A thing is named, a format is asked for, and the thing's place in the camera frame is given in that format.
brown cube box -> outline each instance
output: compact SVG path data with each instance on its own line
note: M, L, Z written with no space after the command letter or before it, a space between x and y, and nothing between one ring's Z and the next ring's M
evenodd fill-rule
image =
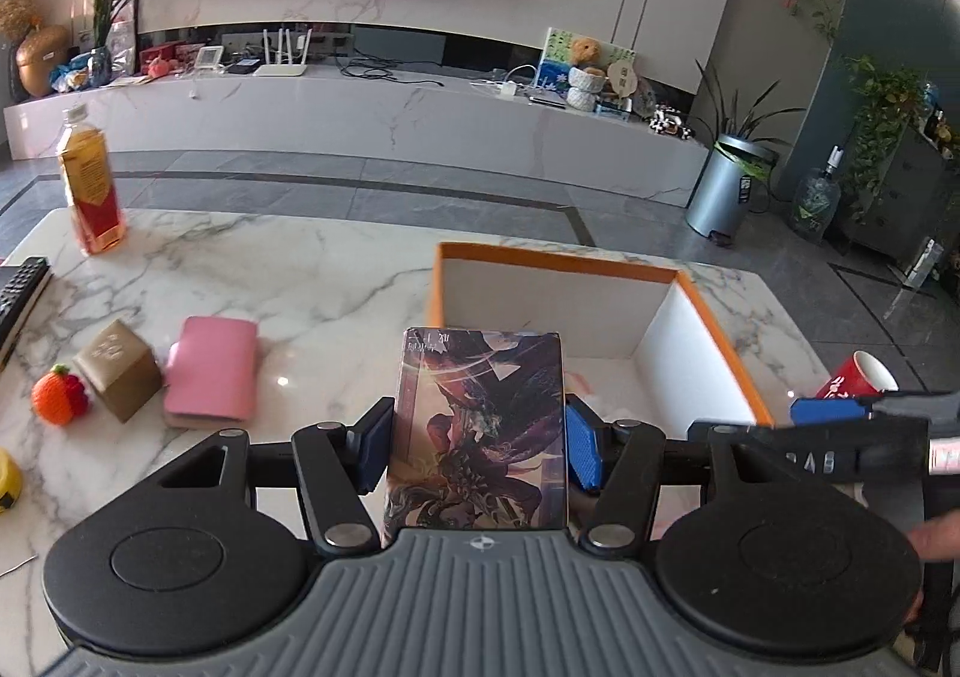
M119 319L104 327L74 362L122 423L163 386L154 351Z

black circular cover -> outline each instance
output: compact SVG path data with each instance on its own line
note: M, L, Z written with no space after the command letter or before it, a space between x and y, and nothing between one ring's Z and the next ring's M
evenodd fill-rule
M57 541L44 591L71 640L131 656L215 650L279 616L306 581L274 519L209 490L133 489Z
M770 482L681 517L659 543L656 576L711 636L760 655L827 660L896 637L920 562L856 501Z

red paper cup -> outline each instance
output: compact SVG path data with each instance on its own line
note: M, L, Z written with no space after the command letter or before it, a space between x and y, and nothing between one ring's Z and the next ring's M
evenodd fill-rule
M867 352L853 352L827 384L816 394L818 399L852 399L875 396L884 390L898 390L894 375Z

black floor border stripe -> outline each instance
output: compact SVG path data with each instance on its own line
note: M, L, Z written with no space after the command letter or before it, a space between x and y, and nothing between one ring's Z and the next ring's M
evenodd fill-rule
M837 271L843 271L844 274L851 274L851 276L860 276L861 278L870 279L870 281L875 281L877 284L886 284L888 287L896 287L898 290L908 290L909 288L904 285L901 281L896 281L895 279L884 278L883 276L877 276L875 274L867 274L866 271L858 271L856 268L849 268L845 265L840 265L838 263L830 263L834 269ZM937 299L936 295L933 293L925 293L922 290L913 290L916 295L921 295L924 298L931 298L933 300Z
M880 327L880 332L887 337L887 340L890 342L890 345L893 346L893 348L895 348L896 351L898 351L899 356L904 358L906 367L910 369L910 372L912 373L912 375L917 377L917 381L920 382L920 386L923 388L923 392L929 393L930 388L926 386L926 382L923 381L923 377L920 376L920 373L914 367L910 358L906 356L906 352L904 352L904 348L902 348L899 345L899 343L896 342L893 335L890 333L889 330L887 330L886 325L884 325L883 322L880 322L880 318L877 317L877 315L874 314L874 311L872 311L870 306L867 305L867 301L860 297L860 293L857 293L857 290L853 289L853 284L848 282L847 279L843 278L843 271L851 271L851 269L844 268L843 266L839 266L835 263L827 263L827 265L829 265L829 268L834 272L834 274L836 274L836 277L843 282L844 286L847 287L847 289L850 290L851 293L853 293L853 298L857 299L857 301L860 303L861 306L863 306L867 314L870 314L870 317L872 318L872 320L877 323L877 327Z
M552 211L563 214L573 230L573 234L582 247L596 247L592 234L575 207L550 202L550 200L529 199L529 197L507 197L504 194L491 194L486 191L459 190L446 187L426 187L419 184L398 184L392 181L370 181L362 178L335 178L320 175L299 175L298 173L259 173L259 172L228 172L227 170L114 170L115 178L187 178L206 181L264 181L277 184L301 184L312 186L344 187L347 189L370 189L377 191L398 191L405 194L430 194L433 197L454 197L461 200L478 200L479 202L512 205L520 208L534 208L539 211ZM17 194L3 209L13 205L34 186L37 181L59 181L61 177L56 173L45 173L35 177L20 193Z

gray ribbed panel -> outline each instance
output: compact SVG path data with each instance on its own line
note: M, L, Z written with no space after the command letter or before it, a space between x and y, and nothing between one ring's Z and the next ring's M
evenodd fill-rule
M48 677L909 677L888 650L835 666L767 664L669 613L643 571L562 533L407 529L379 555L333 562L271 631L180 664L77 650Z

